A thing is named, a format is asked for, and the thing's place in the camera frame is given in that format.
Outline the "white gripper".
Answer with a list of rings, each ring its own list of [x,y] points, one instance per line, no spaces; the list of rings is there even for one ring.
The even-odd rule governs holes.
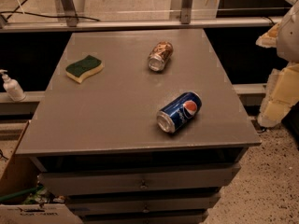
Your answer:
[[[281,23],[259,36],[256,45],[277,47],[278,57],[291,62],[282,70],[273,69],[266,84],[258,123],[266,128],[278,125],[299,102],[299,1]]]

